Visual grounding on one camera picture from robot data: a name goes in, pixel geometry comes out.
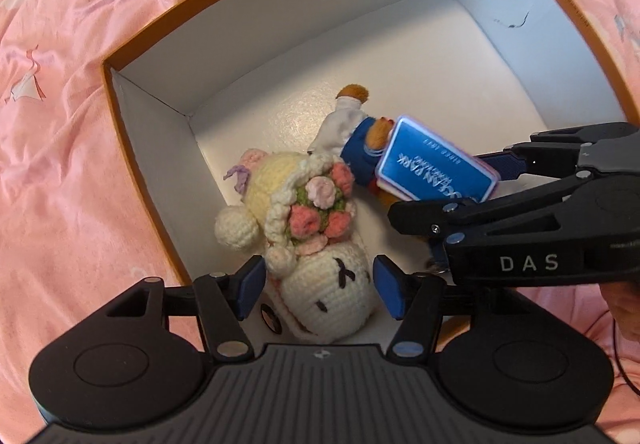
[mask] plush toy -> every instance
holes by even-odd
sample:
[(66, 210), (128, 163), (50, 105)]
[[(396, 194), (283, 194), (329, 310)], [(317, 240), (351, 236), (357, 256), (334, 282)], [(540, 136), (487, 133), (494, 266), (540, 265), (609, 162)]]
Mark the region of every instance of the plush toy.
[(375, 292), (364, 250), (353, 240), (354, 177), (335, 154), (248, 150), (237, 176), (242, 205), (223, 209), (217, 240), (235, 250), (262, 242), (265, 291), (300, 340), (328, 344), (358, 330)]
[(356, 184), (367, 188), (389, 207), (398, 199), (377, 186), (375, 169), (394, 122), (386, 117), (369, 117), (362, 110), (369, 91), (361, 85), (347, 85), (335, 99), (335, 110), (324, 118), (307, 153), (325, 151), (341, 157), (351, 169)]

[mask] crochet flower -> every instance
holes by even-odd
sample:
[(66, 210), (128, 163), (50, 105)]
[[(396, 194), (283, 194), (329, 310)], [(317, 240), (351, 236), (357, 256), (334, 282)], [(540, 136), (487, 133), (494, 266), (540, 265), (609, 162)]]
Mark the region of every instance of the crochet flower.
[(332, 211), (329, 213), (329, 221), (324, 234), (328, 238), (340, 238), (351, 225), (351, 215), (344, 211)]
[(313, 177), (305, 186), (306, 194), (320, 209), (329, 209), (335, 202), (335, 185), (329, 177)]
[(302, 242), (296, 247), (296, 253), (299, 256), (309, 256), (323, 250), (329, 239), (321, 233), (313, 234), (308, 240)]
[(289, 227), (293, 238), (305, 240), (320, 229), (320, 214), (315, 209), (293, 204)]
[(247, 168), (249, 171), (253, 171), (258, 167), (258, 164), (267, 156), (267, 152), (259, 150), (258, 148), (249, 148), (242, 154), (240, 158), (240, 164)]
[(343, 162), (337, 162), (331, 168), (331, 178), (334, 180), (335, 185), (340, 188), (342, 194), (345, 197), (351, 196), (351, 191), (353, 191), (353, 173)]

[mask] crochet bunny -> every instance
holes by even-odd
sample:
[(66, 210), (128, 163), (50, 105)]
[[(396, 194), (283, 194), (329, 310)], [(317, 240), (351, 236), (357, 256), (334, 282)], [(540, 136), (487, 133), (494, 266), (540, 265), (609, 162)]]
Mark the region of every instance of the crochet bunny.
[(367, 257), (352, 240), (354, 177), (336, 155), (248, 150), (236, 174), (241, 206), (224, 208), (217, 240), (247, 250), (260, 239), (265, 290), (299, 339), (328, 344), (360, 328), (375, 305)]

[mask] pom pom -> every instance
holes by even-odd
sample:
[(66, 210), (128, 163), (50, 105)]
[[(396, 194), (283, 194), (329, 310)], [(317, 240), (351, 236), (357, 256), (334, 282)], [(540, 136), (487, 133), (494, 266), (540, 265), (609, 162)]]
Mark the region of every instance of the pom pom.
[(293, 272), (297, 260), (295, 253), (283, 246), (269, 247), (264, 254), (267, 270), (279, 280), (283, 280)]
[(258, 241), (260, 227), (245, 206), (228, 206), (218, 214), (214, 234), (220, 244), (233, 250), (245, 250)]

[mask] human hand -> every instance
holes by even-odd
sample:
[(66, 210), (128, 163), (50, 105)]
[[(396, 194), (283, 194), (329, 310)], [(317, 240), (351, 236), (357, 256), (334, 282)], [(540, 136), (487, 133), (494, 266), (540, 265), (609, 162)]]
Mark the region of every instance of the human hand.
[(640, 342), (640, 284), (631, 281), (601, 283), (600, 292), (622, 337)]

